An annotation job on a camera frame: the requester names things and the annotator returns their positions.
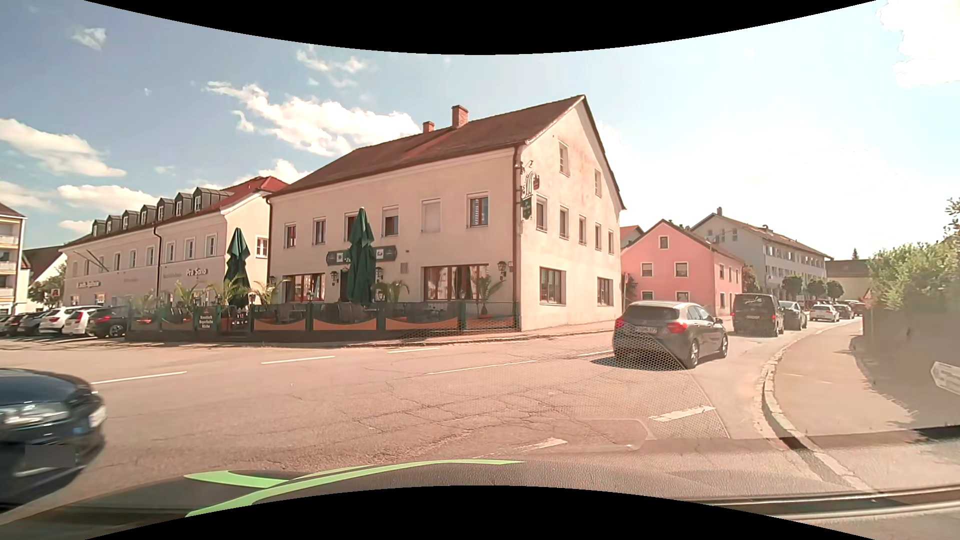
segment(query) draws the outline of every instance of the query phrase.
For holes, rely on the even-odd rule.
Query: road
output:
[[[608,332],[392,350],[8,340],[0,343],[5,366],[95,383],[108,404],[108,447],[72,484],[0,523],[227,468],[319,471],[563,452],[716,468],[704,453],[677,458],[678,448],[699,452],[704,441],[732,443],[725,464],[819,481],[759,438],[757,380],[773,354],[829,325],[775,338],[731,335],[728,357],[692,371],[614,360]],[[625,452],[641,445],[642,463],[640,453]]]

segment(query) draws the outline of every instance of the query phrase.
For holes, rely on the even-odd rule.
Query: cream building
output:
[[[269,274],[287,301],[345,299],[363,207],[402,302],[475,299],[492,276],[506,282],[492,305],[517,303],[523,330],[622,311],[624,206],[585,96],[478,120],[455,106],[449,127],[358,148],[268,199]]]
[[[264,197],[286,185],[258,177],[224,190],[198,187],[95,220],[90,234],[60,248],[67,257],[63,303],[121,306],[155,291],[169,299],[177,282],[197,290],[221,286],[237,228],[250,248],[251,283],[265,282],[270,209]]]

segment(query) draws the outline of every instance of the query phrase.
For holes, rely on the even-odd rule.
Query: apartment building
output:
[[[756,284],[767,293],[785,299],[783,278],[801,276],[804,284],[812,279],[826,280],[826,261],[831,256],[798,240],[760,227],[731,219],[722,208],[690,228],[695,234],[742,258],[753,267]]]
[[[476,299],[479,278],[505,282],[491,303],[519,304],[524,330],[615,319],[619,188],[586,96],[358,148],[269,197],[270,275],[283,298],[346,299],[345,251],[363,207],[378,278],[403,302]]]
[[[27,284],[21,272],[21,248],[27,216],[0,203],[0,315],[21,313]]]
[[[63,302],[122,306],[131,296],[156,291],[170,300],[177,282],[198,291],[221,286],[235,229],[251,250],[251,282],[267,281],[270,208],[264,197],[286,185],[257,177],[223,190],[198,187],[94,220],[90,234],[60,248],[67,257]]]

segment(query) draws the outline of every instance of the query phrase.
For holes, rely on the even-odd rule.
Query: street sign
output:
[[[933,381],[936,382],[937,386],[947,390],[947,392],[960,395],[960,367],[943,362],[933,362],[930,375],[933,376]]]

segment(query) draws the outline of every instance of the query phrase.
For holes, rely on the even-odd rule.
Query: patio umbrella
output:
[[[227,260],[227,273],[224,275],[225,288],[226,283],[233,282],[233,280],[237,280],[239,285],[250,288],[250,279],[247,277],[247,257],[250,256],[250,248],[247,247],[247,241],[239,227],[233,230],[233,238],[230,239],[227,255],[229,259]],[[246,294],[226,300],[231,306],[236,307],[246,306],[249,301]]]
[[[360,208],[353,230],[350,231],[350,271],[347,274],[347,299],[355,304],[369,305],[373,299],[371,287],[375,279],[376,253],[373,251],[373,231],[367,221],[367,211]]]

